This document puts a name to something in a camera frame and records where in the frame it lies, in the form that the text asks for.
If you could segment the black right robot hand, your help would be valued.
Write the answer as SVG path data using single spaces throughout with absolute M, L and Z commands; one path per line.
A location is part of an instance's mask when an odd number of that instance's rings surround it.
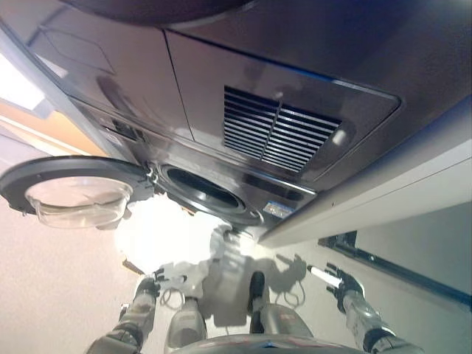
M 364 296 L 363 285 L 354 276 L 332 263 L 326 263 L 324 269 L 314 265 L 308 265 L 307 271 L 323 281 L 326 290 L 334 295 L 336 299 L 343 300 L 348 291 L 355 291 Z

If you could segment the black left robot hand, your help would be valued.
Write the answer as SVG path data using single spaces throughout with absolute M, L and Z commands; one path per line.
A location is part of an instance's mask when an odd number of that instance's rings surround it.
M 152 284 L 152 289 L 159 292 L 164 292 L 168 289 L 179 289 L 186 281 L 185 274 L 172 274 L 165 271 L 164 268 L 159 268 L 151 274 L 147 274 L 145 279 Z

